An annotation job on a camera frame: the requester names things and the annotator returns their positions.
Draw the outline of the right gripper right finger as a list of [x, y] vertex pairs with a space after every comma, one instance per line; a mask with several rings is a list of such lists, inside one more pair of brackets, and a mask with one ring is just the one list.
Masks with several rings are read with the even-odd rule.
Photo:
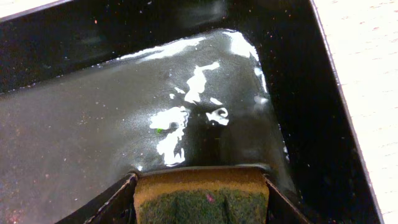
[[264, 180], [269, 188], [269, 208], [281, 223], [311, 224], [311, 221], [273, 184], [267, 174]]

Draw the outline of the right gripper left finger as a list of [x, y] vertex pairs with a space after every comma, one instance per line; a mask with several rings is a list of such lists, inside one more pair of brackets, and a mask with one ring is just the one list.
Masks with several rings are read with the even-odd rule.
[[56, 224], [137, 223], [134, 209], [136, 184], [137, 174], [128, 173]]

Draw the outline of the yellow green sponge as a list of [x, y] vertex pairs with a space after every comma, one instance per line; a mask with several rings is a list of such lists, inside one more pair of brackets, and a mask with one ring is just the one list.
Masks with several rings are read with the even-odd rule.
[[259, 169], [185, 169], [140, 177], [137, 223], [266, 223], [269, 188]]

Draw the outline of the black water tray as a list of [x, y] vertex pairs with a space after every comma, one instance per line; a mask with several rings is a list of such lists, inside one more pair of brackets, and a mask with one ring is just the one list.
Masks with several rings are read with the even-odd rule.
[[1, 19], [1, 222], [83, 223], [132, 171], [260, 166], [382, 223], [312, 1], [59, 1]]

